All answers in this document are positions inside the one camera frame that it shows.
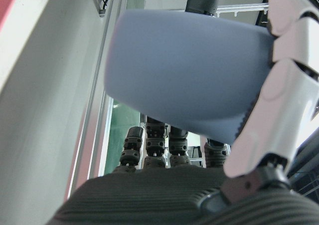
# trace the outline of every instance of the black joint connector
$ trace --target black joint connector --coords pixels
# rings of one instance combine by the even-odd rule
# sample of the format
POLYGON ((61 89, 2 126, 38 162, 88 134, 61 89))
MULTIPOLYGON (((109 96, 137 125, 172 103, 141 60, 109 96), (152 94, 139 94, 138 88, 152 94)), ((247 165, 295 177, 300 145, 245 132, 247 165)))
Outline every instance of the black joint connector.
POLYGON ((124 141, 124 149, 133 149, 139 151, 142 145, 142 140, 140 137, 127 137, 124 141))
POLYGON ((187 151, 187 139, 170 139, 168 141, 168 149, 173 155, 185 155, 187 151))
POLYGON ((228 145, 210 146, 208 143, 204 146, 205 161, 207 168, 222 168, 229 156, 228 145))
POLYGON ((146 151, 149 156, 156 154, 157 157, 162 156, 165 148, 164 138, 147 138, 146 139, 146 151))
POLYGON ((139 137, 140 139, 143 136, 143 128, 135 126, 129 129, 128 135, 126 137, 139 137))
POLYGON ((146 133, 148 138, 163 138, 165 134, 164 123, 146 123, 146 133))
POLYGON ((170 139, 185 139, 188 136, 188 132, 176 127, 170 127, 169 138, 170 139))
POLYGON ((130 165, 130 166, 136 166, 139 164, 140 161, 140 153, 139 151, 135 150, 124 150, 121 153, 120 157, 120 163, 121 165, 130 165))

